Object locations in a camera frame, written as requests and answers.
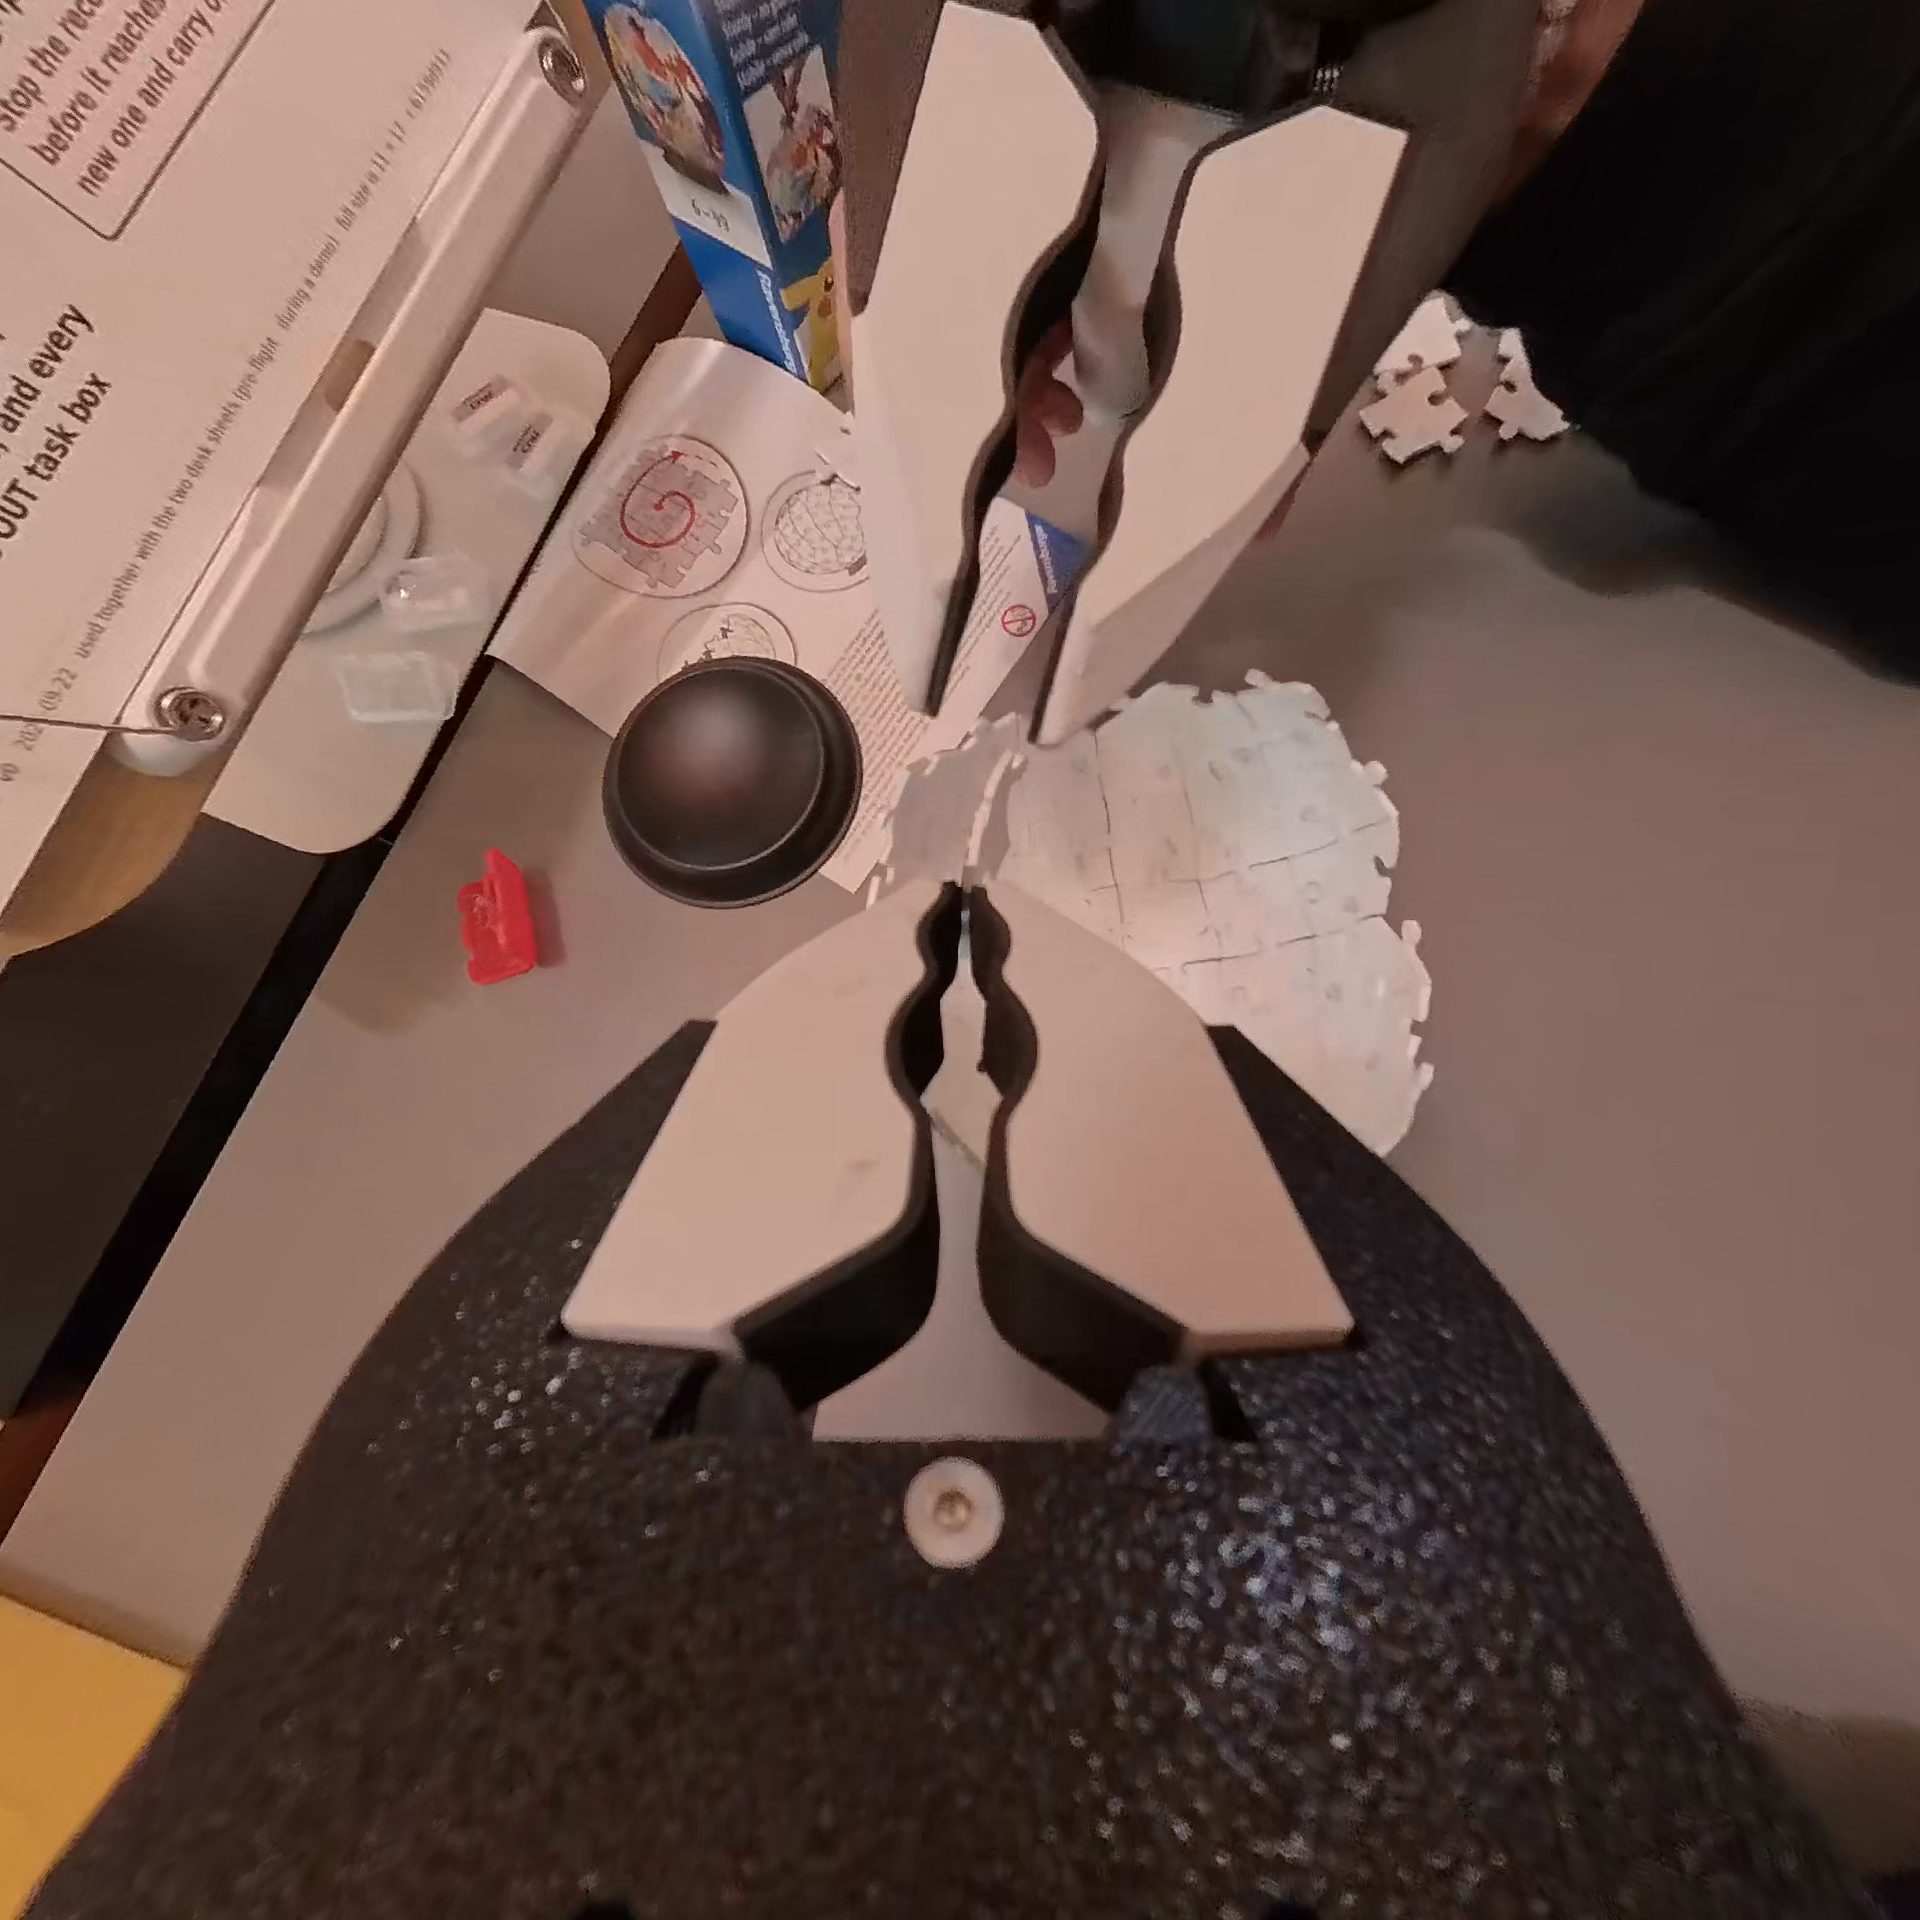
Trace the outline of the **blue puzzle box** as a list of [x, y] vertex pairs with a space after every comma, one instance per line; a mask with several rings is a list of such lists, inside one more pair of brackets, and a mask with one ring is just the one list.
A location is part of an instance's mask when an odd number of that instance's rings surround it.
[[727, 343], [843, 377], [829, 215], [839, 2], [588, 2], [613, 83]]

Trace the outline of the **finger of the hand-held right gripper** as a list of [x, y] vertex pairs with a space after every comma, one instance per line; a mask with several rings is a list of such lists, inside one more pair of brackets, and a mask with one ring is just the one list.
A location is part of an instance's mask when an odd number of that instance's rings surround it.
[[1303, 476], [1406, 143], [1387, 121], [1308, 107], [1193, 158], [1148, 299], [1150, 390], [1107, 468], [1034, 745], [1116, 707]]
[[949, 697], [1023, 373], [1091, 263], [1107, 158], [1051, 5], [852, 5], [852, 445], [883, 635]]

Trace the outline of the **red plastic clip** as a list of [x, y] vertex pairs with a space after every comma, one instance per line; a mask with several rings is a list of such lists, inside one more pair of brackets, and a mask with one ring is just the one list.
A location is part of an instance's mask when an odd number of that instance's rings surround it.
[[488, 848], [476, 877], [459, 887], [459, 937], [467, 979], [496, 987], [566, 961], [557, 880], [543, 860]]

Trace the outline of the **white instruction leaflet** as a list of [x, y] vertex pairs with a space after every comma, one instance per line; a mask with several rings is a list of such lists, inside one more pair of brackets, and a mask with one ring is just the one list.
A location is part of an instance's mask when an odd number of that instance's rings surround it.
[[940, 716], [915, 713], [870, 581], [852, 441], [838, 406], [745, 349], [670, 340], [630, 386], [507, 611], [492, 656], [605, 737], [704, 659], [784, 659], [847, 707], [862, 802], [825, 877], [866, 891], [915, 762], [960, 745], [1085, 565], [998, 497]]

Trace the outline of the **partly built puzzle ball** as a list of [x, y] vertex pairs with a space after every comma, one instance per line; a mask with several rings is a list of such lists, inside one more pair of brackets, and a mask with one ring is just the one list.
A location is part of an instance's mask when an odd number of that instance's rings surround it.
[[1431, 974], [1387, 920], [1402, 815], [1308, 684], [1157, 684], [1034, 748], [1019, 716], [912, 762], [864, 896], [998, 880], [1273, 1060], [1371, 1152], [1415, 1124]]

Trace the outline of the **person's right hand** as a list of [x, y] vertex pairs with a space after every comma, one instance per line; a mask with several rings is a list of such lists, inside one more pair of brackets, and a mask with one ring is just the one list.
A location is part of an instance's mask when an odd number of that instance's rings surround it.
[[1079, 434], [1085, 407], [1062, 380], [1073, 349], [1070, 320], [1050, 325], [1017, 380], [1017, 450], [1013, 476], [1023, 487], [1046, 487], [1059, 466], [1059, 442]]

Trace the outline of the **wooden sheet holder board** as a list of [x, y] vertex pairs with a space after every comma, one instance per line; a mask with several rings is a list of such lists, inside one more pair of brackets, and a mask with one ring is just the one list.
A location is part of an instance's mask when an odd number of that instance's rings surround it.
[[[595, 86], [590, 109], [595, 109], [613, 86], [613, 74], [605, 53], [595, 47], [586, 5], [535, 5], [535, 13], [540, 8], [558, 13], [564, 33], [574, 39], [580, 57], [588, 58], [588, 71]], [[148, 780], [120, 766], [106, 753], [125, 725], [121, 717], [104, 734], [94, 762], [86, 768], [54, 832], [46, 838], [14, 896], [6, 899], [6, 961], [100, 924], [152, 887], [180, 852], [227, 754], [234, 754], [243, 737], [239, 734], [227, 753], [205, 762], [197, 774]]]

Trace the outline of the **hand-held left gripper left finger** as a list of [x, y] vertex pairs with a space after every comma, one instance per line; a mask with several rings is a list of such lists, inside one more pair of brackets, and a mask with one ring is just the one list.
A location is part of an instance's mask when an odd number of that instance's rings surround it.
[[582, 1280], [580, 1340], [742, 1361], [819, 1406], [924, 1328], [940, 1199], [924, 1089], [961, 887], [908, 883], [712, 1023]]

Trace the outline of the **yellow storage bin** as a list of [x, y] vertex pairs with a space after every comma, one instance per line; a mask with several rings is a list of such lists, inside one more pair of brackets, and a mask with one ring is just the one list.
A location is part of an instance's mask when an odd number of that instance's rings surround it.
[[2, 1598], [2, 1916], [143, 1754], [185, 1668]]

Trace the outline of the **black ball stand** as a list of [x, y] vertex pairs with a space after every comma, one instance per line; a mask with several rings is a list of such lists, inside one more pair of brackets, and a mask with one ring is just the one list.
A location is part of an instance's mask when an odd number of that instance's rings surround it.
[[784, 659], [704, 659], [614, 734], [605, 825], [630, 875], [696, 909], [777, 900], [825, 871], [862, 802], [847, 707]]

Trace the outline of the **pile of puzzle pieces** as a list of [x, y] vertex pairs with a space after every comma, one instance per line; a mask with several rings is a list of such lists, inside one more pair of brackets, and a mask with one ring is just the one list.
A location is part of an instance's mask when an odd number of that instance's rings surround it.
[[[1375, 397], [1358, 407], [1357, 422], [1383, 459], [1410, 466], [1426, 455], [1463, 452], [1471, 411], [1454, 397], [1452, 368], [1472, 332], [1475, 324], [1436, 292], [1379, 356], [1371, 370]], [[1534, 380], [1520, 332], [1495, 333], [1495, 365], [1479, 418], [1495, 426], [1499, 445], [1549, 445], [1574, 431], [1569, 413]]]

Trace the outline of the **person's right forearm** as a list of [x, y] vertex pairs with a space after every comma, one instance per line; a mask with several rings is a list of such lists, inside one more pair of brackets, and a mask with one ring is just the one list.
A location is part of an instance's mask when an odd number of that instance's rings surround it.
[[1916, 684], [1916, 2], [1544, 5], [1443, 288], [1745, 586]]

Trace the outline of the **white clamp bar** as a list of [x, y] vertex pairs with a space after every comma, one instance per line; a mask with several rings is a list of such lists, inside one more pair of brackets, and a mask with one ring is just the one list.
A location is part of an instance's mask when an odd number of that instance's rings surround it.
[[120, 766], [178, 780], [246, 732], [593, 99], [588, 58], [540, 8], [131, 697], [106, 750]]

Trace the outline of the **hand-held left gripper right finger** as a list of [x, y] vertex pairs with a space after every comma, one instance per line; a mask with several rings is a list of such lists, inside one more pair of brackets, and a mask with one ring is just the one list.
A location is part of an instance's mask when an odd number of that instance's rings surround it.
[[1009, 883], [970, 892], [970, 945], [998, 1337], [1107, 1415], [1144, 1371], [1348, 1344], [1353, 1312], [1190, 1003]]

